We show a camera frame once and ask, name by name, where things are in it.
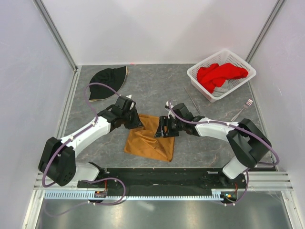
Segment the orange cloth napkin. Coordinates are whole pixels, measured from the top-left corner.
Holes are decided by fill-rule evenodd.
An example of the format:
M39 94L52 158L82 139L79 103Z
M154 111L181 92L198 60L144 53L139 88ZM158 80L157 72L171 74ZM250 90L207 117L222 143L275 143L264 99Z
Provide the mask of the orange cloth napkin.
M159 118L147 114L139 114L143 127L129 131L124 152L159 161L171 162L174 153L175 138L155 138L159 126Z

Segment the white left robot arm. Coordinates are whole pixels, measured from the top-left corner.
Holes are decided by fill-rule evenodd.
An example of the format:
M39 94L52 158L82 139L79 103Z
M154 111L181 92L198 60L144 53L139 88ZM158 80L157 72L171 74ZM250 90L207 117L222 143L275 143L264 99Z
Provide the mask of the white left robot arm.
M94 163L77 163L77 156L89 145L113 130L142 127L136 103L131 95L120 95L115 104L96 114L93 120L74 133L61 139L47 140L38 169L43 173L43 187L65 186L72 181L88 181L93 187L101 187L105 177Z

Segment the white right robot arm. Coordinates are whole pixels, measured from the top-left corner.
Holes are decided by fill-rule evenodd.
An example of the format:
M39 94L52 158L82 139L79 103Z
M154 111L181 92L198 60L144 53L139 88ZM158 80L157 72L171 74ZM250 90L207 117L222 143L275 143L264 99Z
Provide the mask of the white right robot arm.
M254 168L271 150L271 143L249 119L240 122L222 122L204 116L194 116L180 103L175 106L166 103L168 115L160 116L154 137L177 137L181 131L198 137L211 137L229 143L234 157L222 168L218 182L228 188L235 178L248 169Z

